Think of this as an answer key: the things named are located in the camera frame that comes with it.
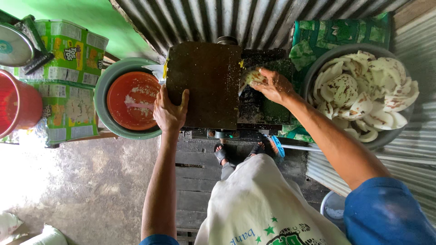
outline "gray trousers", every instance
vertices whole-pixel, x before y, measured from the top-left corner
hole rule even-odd
[[[221,169],[221,180],[226,180],[232,173],[235,171],[236,165],[231,162],[226,162]]]

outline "corrugated metal sheet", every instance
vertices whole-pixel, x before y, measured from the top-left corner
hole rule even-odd
[[[288,49],[295,20],[361,18],[394,11],[408,0],[110,0],[166,57],[183,41],[233,36],[243,48]]]
[[[436,10],[398,29],[394,49],[418,81],[420,95],[410,123],[376,155],[436,225]],[[322,153],[309,152],[307,175],[341,195],[350,192]]]

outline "orange plastic basin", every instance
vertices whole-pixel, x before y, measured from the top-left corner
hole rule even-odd
[[[158,80],[151,74],[134,71],[118,77],[107,95],[109,113],[121,126],[131,130],[146,130],[157,125],[153,112],[147,108],[128,107],[128,103],[154,104],[160,90]]]

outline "green patterned cloth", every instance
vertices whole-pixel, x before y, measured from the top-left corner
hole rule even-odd
[[[292,84],[303,87],[304,77],[311,65],[325,52],[335,47],[368,43],[389,49],[391,13],[365,19],[297,20],[289,58],[295,65]],[[314,143],[309,133],[294,118],[283,125],[279,137]]]

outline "orange bucket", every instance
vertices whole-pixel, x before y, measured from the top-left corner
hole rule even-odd
[[[0,69],[0,139],[14,129],[29,129],[42,116],[42,98],[33,86]]]
[[[152,128],[157,125],[152,110],[159,90],[159,82],[153,75],[140,71],[126,73],[118,77],[109,88],[106,99],[109,113],[119,125],[127,129]]]

